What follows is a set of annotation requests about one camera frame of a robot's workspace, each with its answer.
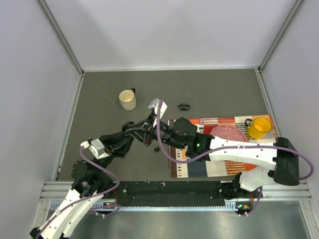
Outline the glossy black gold-trim charging case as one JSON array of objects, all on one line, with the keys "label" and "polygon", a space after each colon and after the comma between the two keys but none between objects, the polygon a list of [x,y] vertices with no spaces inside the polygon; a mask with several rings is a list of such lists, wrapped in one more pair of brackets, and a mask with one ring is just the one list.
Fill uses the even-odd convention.
[{"label": "glossy black gold-trim charging case", "polygon": [[122,126],[122,132],[125,136],[132,136],[134,133],[134,125],[133,121],[129,121]]}]

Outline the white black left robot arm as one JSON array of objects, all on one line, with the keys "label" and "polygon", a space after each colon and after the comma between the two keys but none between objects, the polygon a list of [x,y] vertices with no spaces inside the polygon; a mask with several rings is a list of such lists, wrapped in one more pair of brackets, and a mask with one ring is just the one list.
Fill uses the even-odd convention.
[{"label": "white black left robot arm", "polygon": [[120,179],[107,166],[115,157],[126,156],[134,138],[119,132],[88,139],[80,144],[82,160],[73,164],[74,179],[66,197],[46,221],[33,228],[33,239],[68,239],[77,224],[94,204],[109,197],[119,186]]}]

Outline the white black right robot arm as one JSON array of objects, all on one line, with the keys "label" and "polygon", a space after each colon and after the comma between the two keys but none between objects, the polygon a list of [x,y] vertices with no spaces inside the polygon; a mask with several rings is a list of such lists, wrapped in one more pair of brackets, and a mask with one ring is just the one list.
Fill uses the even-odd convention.
[{"label": "white black right robot arm", "polygon": [[129,136],[149,146],[157,140],[160,148],[164,144],[186,149],[185,164],[195,161],[233,161],[248,163],[255,169],[239,173],[232,182],[236,196],[244,197],[249,192],[270,184],[297,186],[300,183],[298,152],[291,149],[286,138],[276,143],[254,144],[222,139],[202,134],[197,126],[185,118],[177,119],[172,127],[152,117],[139,123],[129,122],[122,127]]}]

